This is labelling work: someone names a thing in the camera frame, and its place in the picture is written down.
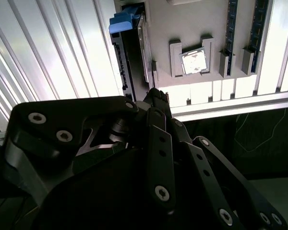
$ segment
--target blue tab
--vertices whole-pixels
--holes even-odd
[[[138,8],[138,6],[130,6],[126,7],[122,12],[114,14],[114,18],[110,18],[110,34],[126,30],[132,30],[132,20],[139,18],[139,15],[134,15],[137,12]]]

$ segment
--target metal frame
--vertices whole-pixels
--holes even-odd
[[[271,18],[266,43],[264,48],[263,62],[258,72],[259,82],[255,91],[263,95],[278,92],[278,82],[282,75],[282,68],[286,66],[286,48],[288,47],[288,1],[273,0],[270,2]]]
[[[288,108],[288,92],[171,108],[180,121]]]

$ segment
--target robotic hand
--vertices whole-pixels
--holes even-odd
[[[73,175],[75,156],[123,146]],[[39,205],[33,229],[286,230],[281,214],[206,138],[191,140],[166,95],[23,103],[9,121],[10,181]]]

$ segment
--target corrugated metal wall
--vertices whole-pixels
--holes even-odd
[[[121,94],[113,0],[0,0],[0,131],[12,107]]]

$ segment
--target silver screw head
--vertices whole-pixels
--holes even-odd
[[[282,221],[280,220],[280,218],[277,215],[275,215],[274,213],[272,213],[272,217],[276,221],[276,223],[278,223],[279,225],[283,224]]]
[[[204,139],[202,139],[202,142],[206,145],[206,146],[209,146],[209,143],[208,143],[208,141],[206,141],[206,140],[204,140]]]
[[[160,185],[156,186],[155,187],[155,194],[163,202],[166,202],[169,200],[169,193],[168,193],[167,189],[163,186],[160,186]]]
[[[131,108],[131,109],[133,108],[133,105],[131,103],[129,103],[129,102],[126,102],[126,106]]]
[[[182,127],[182,123],[180,121],[175,121],[175,123],[179,126]]]
[[[72,140],[72,134],[66,130],[60,130],[57,132],[57,139],[62,142],[70,142]]]
[[[266,222],[267,224],[271,224],[269,218],[264,213],[261,212],[260,216],[264,220],[264,222]]]
[[[228,226],[232,226],[232,217],[231,215],[225,210],[225,209],[220,209],[219,210],[220,217],[224,220],[224,222]]]
[[[30,113],[28,119],[34,124],[43,124],[46,122],[46,117],[40,113]]]

